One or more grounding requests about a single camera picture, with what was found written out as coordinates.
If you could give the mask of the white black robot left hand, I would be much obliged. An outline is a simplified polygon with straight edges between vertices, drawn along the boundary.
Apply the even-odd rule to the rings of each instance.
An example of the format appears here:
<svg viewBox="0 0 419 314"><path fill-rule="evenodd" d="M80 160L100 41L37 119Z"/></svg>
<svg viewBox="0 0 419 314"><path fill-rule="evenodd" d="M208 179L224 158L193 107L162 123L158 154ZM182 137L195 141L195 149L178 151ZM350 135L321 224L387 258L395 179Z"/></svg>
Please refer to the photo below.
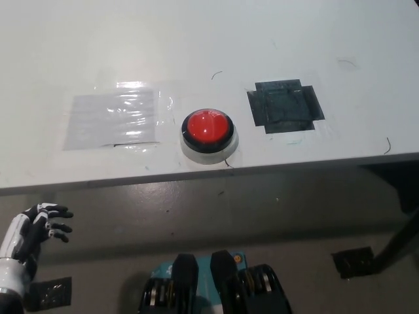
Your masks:
<svg viewBox="0 0 419 314"><path fill-rule="evenodd" d="M73 213L55 203L39 203L15 216L1 244L1 258L17 261L30 279L35 277L41 244L51 237L69 241L71 227L53 222L54 218L71 218Z"/></svg>

